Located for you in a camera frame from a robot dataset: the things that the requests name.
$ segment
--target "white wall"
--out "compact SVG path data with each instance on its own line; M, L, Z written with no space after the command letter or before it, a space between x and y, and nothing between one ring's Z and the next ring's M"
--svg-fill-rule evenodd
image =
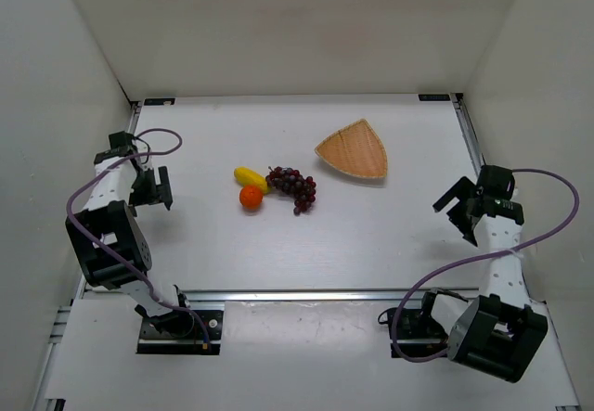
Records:
M71 0L0 0L0 409L27 409L79 273L65 203L129 108Z
M74 0L128 95L461 91L512 0Z
M594 0L516 0L466 92L489 161L564 174L581 193L576 221L534 249L525 273L549 304L585 409L594 409L593 12ZM569 212L571 194L555 181L518 182L527 236Z

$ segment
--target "banana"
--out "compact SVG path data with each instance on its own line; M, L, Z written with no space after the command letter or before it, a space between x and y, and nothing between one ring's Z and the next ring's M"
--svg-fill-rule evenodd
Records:
M270 191L270 187L266 183L266 180L254 170L250 170L246 167L238 167L233 172L235 178L243 186L257 186L262 190L263 194Z

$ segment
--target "orange fruit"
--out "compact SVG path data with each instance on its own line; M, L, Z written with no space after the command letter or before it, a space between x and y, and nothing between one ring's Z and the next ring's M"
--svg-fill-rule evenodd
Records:
M246 209L255 210L262 203L264 194L257 186L245 186L239 192L239 202Z

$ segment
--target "bunch of grapes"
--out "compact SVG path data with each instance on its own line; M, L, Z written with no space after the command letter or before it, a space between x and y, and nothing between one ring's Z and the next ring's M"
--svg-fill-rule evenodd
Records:
M285 195L295 198L293 213L299 215L307 212L316 202L316 183L312 176L303 177L299 170L292 168L270 167L270 174L266 177L269 186L282 191Z

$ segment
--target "wicker basket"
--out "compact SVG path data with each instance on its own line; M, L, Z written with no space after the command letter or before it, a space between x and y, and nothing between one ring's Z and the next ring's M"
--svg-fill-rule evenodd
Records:
M316 154L342 173L366 179L378 179L388 173L386 150L378 135L361 119L316 147Z

